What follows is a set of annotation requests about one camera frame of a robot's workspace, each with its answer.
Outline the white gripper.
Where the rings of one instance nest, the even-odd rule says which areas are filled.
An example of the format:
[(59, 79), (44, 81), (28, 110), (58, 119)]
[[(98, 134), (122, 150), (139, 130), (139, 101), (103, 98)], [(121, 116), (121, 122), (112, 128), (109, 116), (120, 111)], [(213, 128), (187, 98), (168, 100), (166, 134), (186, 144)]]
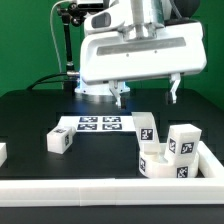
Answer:
[(116, 81), (144, 80), (170, 75), (166, 102), (177, 102), (181, 75), (200, 73), (206, 66), (199, 22), (166, 26), (135, 24), (127, 15), (105, 10), (84, 22), (85, 38), (80, 51), (81, 79), (88, 85), (109, 82), (119, 109), (126, 100)]

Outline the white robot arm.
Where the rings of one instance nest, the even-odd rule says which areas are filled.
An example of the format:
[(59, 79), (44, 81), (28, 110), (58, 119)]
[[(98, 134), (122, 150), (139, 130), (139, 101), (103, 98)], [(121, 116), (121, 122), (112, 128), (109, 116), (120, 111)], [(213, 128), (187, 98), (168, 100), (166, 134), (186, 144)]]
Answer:
[(206, 66), (203, 28), (181, 16), (173, 0), (109, 0), (84, 22), (80, 81), (75, 93), (95, 102), (114, 99), (123, 108), (127, 81), (169, 78), (168, 100), (177, 100), (183, 75)]

